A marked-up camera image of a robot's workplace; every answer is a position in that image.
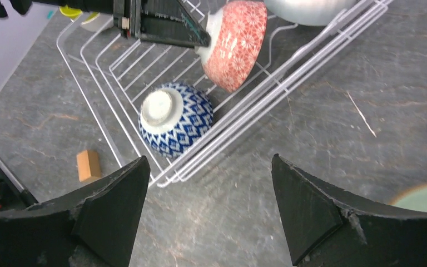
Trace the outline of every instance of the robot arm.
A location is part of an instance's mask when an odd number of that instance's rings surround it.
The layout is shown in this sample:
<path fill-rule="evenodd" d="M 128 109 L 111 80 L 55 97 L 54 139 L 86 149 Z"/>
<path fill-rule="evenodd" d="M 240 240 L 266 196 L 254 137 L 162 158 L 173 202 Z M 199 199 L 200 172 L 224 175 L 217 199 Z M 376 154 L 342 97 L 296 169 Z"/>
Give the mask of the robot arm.
<path fill-rule="evenodd" d="M 111 14 L 121 35 L 141 41 L 180 47 L 208 47 L 210 35 L 191 16 L 181 0 L 9 0 L 25 15 L 32 2 L 69 6 L 85 12 Z M 0 18 L 6 18 L 0 0 Z"/>

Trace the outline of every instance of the zigzag pattern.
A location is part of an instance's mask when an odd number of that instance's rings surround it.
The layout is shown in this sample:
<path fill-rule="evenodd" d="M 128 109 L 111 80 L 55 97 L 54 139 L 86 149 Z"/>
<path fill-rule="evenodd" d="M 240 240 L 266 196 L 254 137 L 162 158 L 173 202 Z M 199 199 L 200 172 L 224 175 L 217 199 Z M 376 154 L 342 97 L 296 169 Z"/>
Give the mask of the zigzag pattern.
<path fill-rule="evenodd" d="M 185 83 L 166 83 L 161 87 L 169 87 L 178 91 L 184 102 L 181 119 L 173 130 L 154 135 L 141 126 L 138 128 L 143 140 L 164 157 L 181 156 L 194 142 L 204 135 L 212 126 L 214 110 L 207 95 Z"/>

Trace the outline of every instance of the floral pattern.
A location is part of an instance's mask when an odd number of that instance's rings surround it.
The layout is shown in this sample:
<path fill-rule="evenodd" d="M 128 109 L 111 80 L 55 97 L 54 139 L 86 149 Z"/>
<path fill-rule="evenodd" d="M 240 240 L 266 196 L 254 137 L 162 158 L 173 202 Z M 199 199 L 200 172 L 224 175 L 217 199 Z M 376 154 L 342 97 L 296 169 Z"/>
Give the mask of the floral pattern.
<path fill-rule="evenodd" d="M 233 1 L 223 7 L 220 34 L 204 64 L 207 77 L 234 92 L 250 74 L 266 31 L 267 10 L 262 2 Z"/>

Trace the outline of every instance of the dish rack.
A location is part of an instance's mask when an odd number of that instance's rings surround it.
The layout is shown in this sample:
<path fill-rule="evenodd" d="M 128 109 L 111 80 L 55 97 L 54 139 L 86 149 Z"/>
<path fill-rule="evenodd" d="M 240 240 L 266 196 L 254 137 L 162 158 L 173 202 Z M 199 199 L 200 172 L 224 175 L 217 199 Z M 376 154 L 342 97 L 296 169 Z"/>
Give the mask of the dish rack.
<path fill-rule="evenodd" d="M 205 18 L 207 0 L 184 0 L 191 13 L 200 21 Z M 247 131 L 256 121 L 274 108 L 288 94 L 313 75 L 321 66 L 353 41 L 362 31 L 368 28 L 388 9 L 393 0 L 360 0 L 353 8 L 343 10 L 326 26 L 312 41 L 300 47 L 290 58 L 278 67 L 273 66 L 272 43 L 274 37 L 281 31 L 292 30 L 296 24 L 288 24 L 275 28 L 264 39 L 263 50 L 268 50 L 269 61 L 259 64 L 251 72 L 248 80 L 239 90 L 232 94 L 217 88 L 204 75 L 200 58 L 188 48 L 164 46 L 160 44 L 141 43 L 139 40 L 124 39 L 119 34 L 113 39 L 101 34 L 104 26 L 92 34 L 81 46 L 81 58 L 67 53 L 66 40 L 89 14 L 80 15 L 70 23 L 58 36 L 57 47 L 68 66 L 73 78 L 81 90 L 89 109 L 99 125 L 117 163 L 120 167 L 130 160 L 146 155 L 152 166 L 149 186 L 165 187 L 174 182 L 184 182 L 202 169 L 209 161 L 221 153 L 240 135 Z M 274 15 L 268 16 L 268 23 L 279 19 Z M 95 55 L 86 52 L 92 42 L 98 40 L 96 47 L 100 52 Z M 108 54 L 119 52 L 113 60 Z M 305 62 L 305 57 L 312 54 Z M 75 71 L 75 62 L 86 65 L 93 81 L 97 85 L 104 101 L 97 105 L 91 99 L 92 91 L 80 81 Z M 294 71 L 285 75 L 294 66 Z M 144 96 L 154 86 L 168 81 L 185 80 L 205 91 L 214 103 L 216 122 L 212 128 L 182 156 L 176 160 L 161 158 L 142 141 L 137 128 L 138 110 Z M 136 155 L 133 158 L 122 156 L 120 145 L 114 142 L 112 134 L 106 126 L 106 120 L 100 115 L 100 109 L 110 110 L 115 117 L 119 129 L 125 134 Z"/>

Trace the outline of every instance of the red patterned bowl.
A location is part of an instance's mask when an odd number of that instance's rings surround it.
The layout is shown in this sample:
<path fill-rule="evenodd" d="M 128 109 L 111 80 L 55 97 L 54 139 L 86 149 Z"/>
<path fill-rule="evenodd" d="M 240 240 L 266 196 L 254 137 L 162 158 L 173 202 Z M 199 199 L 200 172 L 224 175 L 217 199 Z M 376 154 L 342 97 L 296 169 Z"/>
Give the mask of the red patterned bowl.
<path fill-rule="evenodd" d="M 250 74 L 266 31 L 262 2 L 233 1 L 208 14 L 210 47 L 196 47 L 207 77 L 227 92 L 240 88 Z"/>

